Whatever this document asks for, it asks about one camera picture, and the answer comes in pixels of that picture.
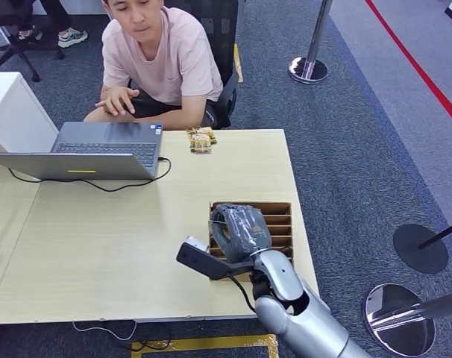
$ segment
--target sneaker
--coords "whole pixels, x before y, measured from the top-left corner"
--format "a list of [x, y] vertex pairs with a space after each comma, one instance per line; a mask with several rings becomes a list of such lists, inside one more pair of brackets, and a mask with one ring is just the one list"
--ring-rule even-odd
[[86, 31], [78, 31], [74, 28], [68, 28], [67, 33], [61, 36], [59, 35], [59, 47], [67, 48], [76, 43], [81, 43], [89, 37]]
[[40, 41], [40, 39], [42, 39], [43, 36], [43, 34], [42, 33], [42, 31], [33, 25], [33, 28], [29, 31], [22, 31], [22, 34], [19, 32], [19, 35], [18, 37], [21, 41]]

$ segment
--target laptop keyboard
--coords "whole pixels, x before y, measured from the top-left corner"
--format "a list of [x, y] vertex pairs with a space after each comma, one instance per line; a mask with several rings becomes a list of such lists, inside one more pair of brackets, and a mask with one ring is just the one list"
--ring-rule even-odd
[[133, 154], [146, 168], [151, 168], [154, 161], [156, 143], [108, 143], [108, 144], [79, 144], [61, 143], [55, 149], [56, 153], [125, 153]]

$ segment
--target laptop trackpad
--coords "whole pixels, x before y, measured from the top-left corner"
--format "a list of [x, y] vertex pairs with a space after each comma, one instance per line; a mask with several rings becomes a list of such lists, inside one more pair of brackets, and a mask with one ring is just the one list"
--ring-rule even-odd
[[105, 130], [106, 142], [151, 142], [151, 129], [145, 123], [109, 123]]

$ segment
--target black shorts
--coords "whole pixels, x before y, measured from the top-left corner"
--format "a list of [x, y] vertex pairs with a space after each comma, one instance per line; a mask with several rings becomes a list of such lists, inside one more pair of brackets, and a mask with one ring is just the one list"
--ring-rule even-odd
[[[160, 114], [169, 112], [171, 110], [180, 110], [181, 106], [172, 106], [171, 104], [164, 104], [151, 98], [147, 92], [139, 89], [140, 94], [132, 98], [132, 104], [135, 108], [135, 118], [153, 117]], [[205, 115], [201, 123], [201, 127], [216, 127], [217, 114], [214, 108], [215, 102], [207, 100]]]

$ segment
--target stanchion base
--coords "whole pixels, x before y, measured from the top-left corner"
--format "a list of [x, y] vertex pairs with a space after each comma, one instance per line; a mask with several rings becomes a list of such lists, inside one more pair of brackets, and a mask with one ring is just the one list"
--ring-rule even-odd
[[442, 241], [427, 248], [418, 248], [433, 236], [433, 231], [421, 225], [407, 224], [400, 226], [393, 234], [393, 246], [403, 262], [414, 270], [424, 274], [437, 274], [449, 263], [449, 251]]
[[319, 84], [320, 82], [324, 81], [329, 75], [327, 66], [326, 66], [324, 63], [316, 60], [316, 64], [313, 65], [313, 70], [312, 71], [312, 76], [310, 76], [310, 78], [303, 77], [304, 66], [305, 66], [305, 63], [305, 57], [298, 57], [293, 59], [289, 64], [289, 75], [292, 77], [292, 79], [302, 84]]
[[387, 351], [402, 357], [419, 357], [429, 351], [435, 340], [435, 323], [433, 319], [398, 325], [387, 330], [375, 330], [372, 322], [382, 315], [421, 303], [418, 296], [402, 286], [393, 283], [377, 286], [365, 300], [365, 324], [370, 334]]

